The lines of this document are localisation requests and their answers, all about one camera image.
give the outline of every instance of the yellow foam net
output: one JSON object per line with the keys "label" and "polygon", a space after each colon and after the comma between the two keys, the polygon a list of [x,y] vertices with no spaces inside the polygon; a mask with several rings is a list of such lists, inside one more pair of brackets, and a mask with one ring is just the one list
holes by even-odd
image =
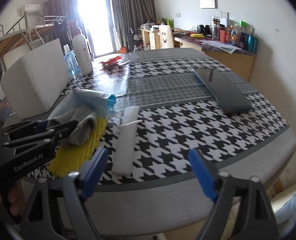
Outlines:
{"label": "yellow foam net", "polygon": [[100,138],[104,135],[108,119],[98,118],[96,129],[91,133],[89,140],[83,146],[60,145],[56,157],[50,162],[48,170],[62,178],[71,171],[77,171],[84,162],[91,159],[94,150],[98,147]]}

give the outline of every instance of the wall socket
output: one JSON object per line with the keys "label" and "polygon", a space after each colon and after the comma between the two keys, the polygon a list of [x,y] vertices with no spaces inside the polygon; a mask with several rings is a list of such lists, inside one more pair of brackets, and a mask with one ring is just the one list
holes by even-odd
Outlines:
{"label": "wall socket", "polygon": [[228,19],[228,12],[222,12],[222,18]]}
{"label": "wall socket", "polygon": [[221,18],[222,12],[221,11],[216,11],[216,16]]}

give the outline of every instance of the chair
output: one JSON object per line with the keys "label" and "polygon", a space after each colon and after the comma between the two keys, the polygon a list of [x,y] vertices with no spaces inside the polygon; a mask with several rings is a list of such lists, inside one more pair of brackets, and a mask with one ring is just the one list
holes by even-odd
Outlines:
{"label": "chair", "polygon": [[69,75],[59,39],[22,56],[2,76],[1,88],[20,119],[44,114],[67,86]]}
{"label": "chair", "polygon": [[159,26],[160,43],[162,49],[172,49],[175,47],[171,27],[168,25]]}

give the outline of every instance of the phone screen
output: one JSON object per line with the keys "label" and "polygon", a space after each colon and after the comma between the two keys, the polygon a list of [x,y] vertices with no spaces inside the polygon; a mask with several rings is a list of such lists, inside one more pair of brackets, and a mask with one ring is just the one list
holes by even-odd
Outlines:
{"label": "phone screen", "polygon": [[249,110],[248,99],[218,70],[194,69],[197,78],[205,83],[223,109]]}

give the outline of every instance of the white foam strip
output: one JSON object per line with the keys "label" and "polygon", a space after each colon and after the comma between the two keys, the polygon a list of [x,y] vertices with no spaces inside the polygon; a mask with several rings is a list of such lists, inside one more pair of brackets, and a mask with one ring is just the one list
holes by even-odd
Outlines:
{"label": "white foam strip", "polygon": [[124,117],[119,129],[119,138],[115,158],[112,165],[112,174],[130,176],[135,151],[137,123],[126,125],[138,120],[139,106],[130,106],[125,109]]}

